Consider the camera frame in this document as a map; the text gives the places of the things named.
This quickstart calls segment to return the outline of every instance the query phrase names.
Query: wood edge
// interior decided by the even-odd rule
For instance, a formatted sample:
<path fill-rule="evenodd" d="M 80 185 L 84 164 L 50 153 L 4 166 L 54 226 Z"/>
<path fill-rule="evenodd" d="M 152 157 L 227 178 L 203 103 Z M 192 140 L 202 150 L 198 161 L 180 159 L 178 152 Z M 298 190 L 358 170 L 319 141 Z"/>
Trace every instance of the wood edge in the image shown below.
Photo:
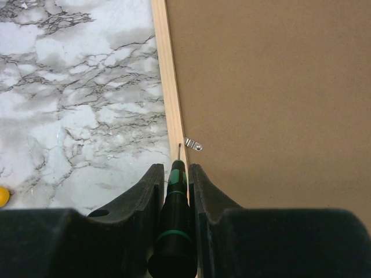
<path fill-rule="evenodd" d="M 180 157 L 186 168 L 188 168 L 166 0 L 151 0 L 151 3 L 163 101 L 165 103 L 166 124 L 168 126 L 170 155 L 172 161 L 177 159 L 178 146 L 181 143 Z"/>

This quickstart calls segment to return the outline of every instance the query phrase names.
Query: yellow object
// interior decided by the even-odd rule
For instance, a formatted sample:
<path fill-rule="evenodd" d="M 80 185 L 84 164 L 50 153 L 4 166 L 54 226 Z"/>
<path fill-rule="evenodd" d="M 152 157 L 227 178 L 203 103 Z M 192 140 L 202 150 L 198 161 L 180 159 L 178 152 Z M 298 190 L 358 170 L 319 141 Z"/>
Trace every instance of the yellow object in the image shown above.
<path fill-rule="evenodd" d="M 5 204 L 9 201 L 9 191 L 5 188 L 0 186 L 0 207 L 5 206 Z"/>

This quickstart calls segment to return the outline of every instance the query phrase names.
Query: marble countertop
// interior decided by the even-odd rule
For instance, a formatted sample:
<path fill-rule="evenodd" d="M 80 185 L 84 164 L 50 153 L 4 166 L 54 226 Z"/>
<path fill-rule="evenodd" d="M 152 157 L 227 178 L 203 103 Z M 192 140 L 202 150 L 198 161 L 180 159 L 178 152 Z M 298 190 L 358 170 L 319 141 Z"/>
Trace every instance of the marble countertop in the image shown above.
<path fill-rule="evenodd" d="M 0 0 L 0 57 L 6 208 L 87 214 L 168 173 L 150 0 Z"/>

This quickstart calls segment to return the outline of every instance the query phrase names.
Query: metal clip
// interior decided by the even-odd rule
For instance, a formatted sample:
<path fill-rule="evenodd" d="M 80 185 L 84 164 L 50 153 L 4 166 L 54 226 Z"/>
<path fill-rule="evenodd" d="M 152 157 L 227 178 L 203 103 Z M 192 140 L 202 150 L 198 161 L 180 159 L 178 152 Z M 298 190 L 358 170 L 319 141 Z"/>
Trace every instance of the metal clip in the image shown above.
<path fill-rule="evenodd" d="M 196 151 L 201 151 L 202 150 L 202 145 L 200 143 L 197 143 L 196 141 L 193 141 L 187 137 L 184 138 L 184 145 L 195 149 Z"/>

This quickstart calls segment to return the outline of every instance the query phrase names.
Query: screw hole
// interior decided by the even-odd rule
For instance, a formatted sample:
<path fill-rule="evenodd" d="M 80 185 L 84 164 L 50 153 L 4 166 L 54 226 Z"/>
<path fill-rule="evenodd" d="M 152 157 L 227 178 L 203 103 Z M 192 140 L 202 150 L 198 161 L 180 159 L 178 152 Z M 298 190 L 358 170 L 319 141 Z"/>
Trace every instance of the screw hole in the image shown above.
<path fill-rule="evenodd" d="M 92 211 L 88 217 L 100 217 L 100 216 L 106 216 L 109 215 L 110 211 L 109 210 L 95 210 Z"/>

